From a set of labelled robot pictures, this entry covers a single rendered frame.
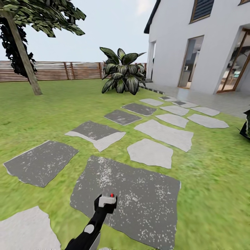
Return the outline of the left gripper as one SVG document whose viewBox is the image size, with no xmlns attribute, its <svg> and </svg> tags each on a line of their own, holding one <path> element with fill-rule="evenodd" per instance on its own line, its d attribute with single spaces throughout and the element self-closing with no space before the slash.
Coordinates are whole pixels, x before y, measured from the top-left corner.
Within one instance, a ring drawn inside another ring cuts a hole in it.
<svg viewBox="0 0 250 250">
<path fill-rule="evenodd" d="M 107 214 L 113 214 L 114 209 L 116 209 L 117 201 L 114 204 L 105 204 L 104 207 L 99 207 L 99 198 L 102 195 L 100 195 L 96 200 L 94 201 L 94 210 L 95 214 L 101 214 L 103 216 L 103 219 L 105 219 Z"/>
</svg>

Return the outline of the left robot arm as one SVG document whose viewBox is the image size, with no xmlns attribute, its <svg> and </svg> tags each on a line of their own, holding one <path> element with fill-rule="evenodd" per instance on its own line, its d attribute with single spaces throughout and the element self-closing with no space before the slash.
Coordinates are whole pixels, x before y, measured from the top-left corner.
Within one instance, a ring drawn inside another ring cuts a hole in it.
<svg viewBox="0 0 250 250">
<path fill-rule="evenodd" d="M 84 231 L 76 238 L 71 239 L 65 250 L 96 250 L 100 238 L 101 227 L 107 214 L 113 214 L 116 209 L 115 197 L 104 197 L 100 195 L 94 201 L 95 214 L 91 217 Z"/>
</svg>

